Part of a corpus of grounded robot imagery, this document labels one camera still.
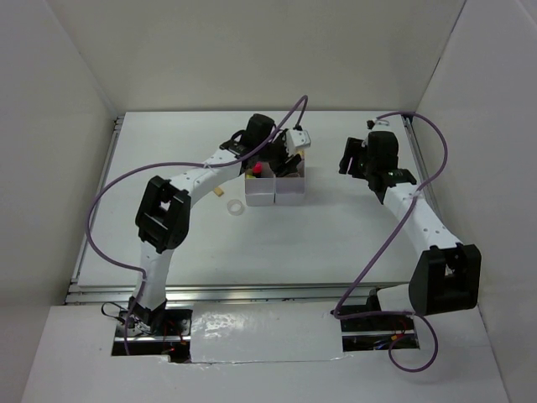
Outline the black pink highlighter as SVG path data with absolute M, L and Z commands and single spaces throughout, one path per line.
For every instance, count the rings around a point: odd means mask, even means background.
M 252 176 L 255 178 L 261 178 L 263 175 L 263 165 L 261 163 L 257 163 L 252 168 Z

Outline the clear tape roll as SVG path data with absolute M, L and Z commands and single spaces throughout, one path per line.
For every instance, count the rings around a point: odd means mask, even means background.
M 238 199 L 232 199 L 227 203 L 227 211 L 232 216 L 240 216 L 243 214 L 245 206 Z

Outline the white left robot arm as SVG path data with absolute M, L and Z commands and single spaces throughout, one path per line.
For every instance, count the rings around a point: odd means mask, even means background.
M 170 262 L 188 234 L 191 208 L 258 162 L 267 163 L 277 177 L 296 173 L 303 160 L 300 151 L 308 147 L 310 136 L 299 124 L 277 130 L 272 118 L 256 113 L 200 167 L 170 179 L 157 175 L 149 180 L 135 217 L 144 274 L 128 303 L 139 329 L 154 335 L 164 328 Z

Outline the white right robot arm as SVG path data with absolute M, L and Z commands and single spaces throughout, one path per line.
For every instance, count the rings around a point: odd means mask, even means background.
M 407 285 L 381 290 L 368 306 L 370 326 L 384 329 L 395 310 L 423 316 L 472 309 L 477 305 L 482 255 L 474 244 L 452 234 L 420 194 L 412 173 L 398 167 L 394 133 L 372 131 L 365 139 L 348 138 L 339 172 L 365 180 L 379 202 L 398 220 L 417 253 Z

